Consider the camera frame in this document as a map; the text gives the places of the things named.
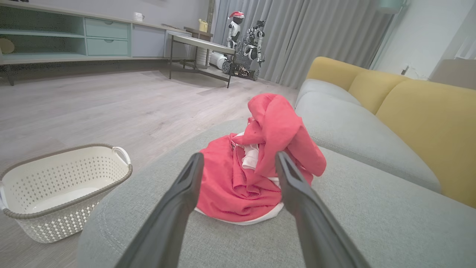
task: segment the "sofa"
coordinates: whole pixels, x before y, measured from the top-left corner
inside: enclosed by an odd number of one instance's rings
[[[327,160],[312,188],[371,267],[474,267],[476,92],[316,58],[295,105]],[[189,157],[229,121],[133,174],[92,211],[78,267],[113,267]],[[295,220],[190,214],[179,267],[304,267]]]

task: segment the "white robot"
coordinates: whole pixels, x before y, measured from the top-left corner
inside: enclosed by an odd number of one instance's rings
[[[228,25],[227,47],[236,50],[241,31],[240,24],[243,22],[245,14],[235,11],[230,15],[229,19],[231,18],[233,18],[233,21]]]
[[[228,56],[228,59],[223,62],[221,68],[223,73],[230,73],[231,75],[253,79],[254,81],[258,79],[261,63],[264,62],[261,46],[265,33],[261,29],[265,26],[265,23],[266,21],[257,21],[255,26],[246,31],[247,35],[239,43],[237,43],[240,30],[239,25],[235,25],[234,21],[230,23],[227,46],[236,50],[236,59],[231,63],[232,60]]]
[[[247,37],[244,40],[244,55],[248,56],[250,60],[257,60],[261,67],[261,63],[264,62],[261,57],[261,45],[263,44],[263,38],[265,33],[260,28],[265,26],[266,21],[257,21],[256,25],[246,31]]]

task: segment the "laundry basket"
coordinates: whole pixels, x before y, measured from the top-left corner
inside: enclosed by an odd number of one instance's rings
[[[74,147],[7,168],[0,206],[33,240],[52,243],[81,231],[94,206],[131,174],[120,147]]]

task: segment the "gray sofa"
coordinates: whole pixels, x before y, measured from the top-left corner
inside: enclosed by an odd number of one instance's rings
[[[312,188],[372,267],[474,267],[476,210],[441,194],[427,165],[347,91],[306,81],[296,113],[327,159]],[[93,210],[81,234],[78,267],[113,267],[189,157],[242,132],[215,126],[135,173]],[[179,267],[304,267],[294,218],[251,226],[192,212]]]

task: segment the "santa hat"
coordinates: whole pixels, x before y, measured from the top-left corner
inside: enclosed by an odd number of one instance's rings
[[[233,12],[233,13],[228,17],[228,19],[231,19],[231,17],[235,17],[235,18],[239,18],[239,19],[244,19],[244,18],[245,18],[245,14],[243,14],[242,12],[239,12],[239,11],[235,11],[235,12]]]

